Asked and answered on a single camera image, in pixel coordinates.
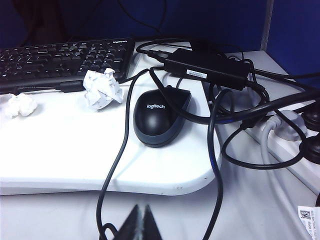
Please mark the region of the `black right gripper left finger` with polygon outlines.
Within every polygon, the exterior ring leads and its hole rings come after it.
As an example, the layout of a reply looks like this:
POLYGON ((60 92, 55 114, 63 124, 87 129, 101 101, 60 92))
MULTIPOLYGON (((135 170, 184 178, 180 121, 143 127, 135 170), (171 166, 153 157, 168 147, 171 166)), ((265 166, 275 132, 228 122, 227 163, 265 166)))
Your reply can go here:
POLYGON ((139 206, 136 204, 122 224, 117 233, 118 240, 142 240, 143 217, 139 206))

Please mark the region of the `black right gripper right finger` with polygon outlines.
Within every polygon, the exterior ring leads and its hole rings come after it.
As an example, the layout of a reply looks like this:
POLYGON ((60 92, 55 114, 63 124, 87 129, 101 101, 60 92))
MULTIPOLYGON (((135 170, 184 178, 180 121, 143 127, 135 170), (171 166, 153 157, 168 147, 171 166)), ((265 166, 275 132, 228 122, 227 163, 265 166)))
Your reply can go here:
POLYGON ((143 216, 143 239, 161 240, 161 234, 149 205, 145 206, 143 216))

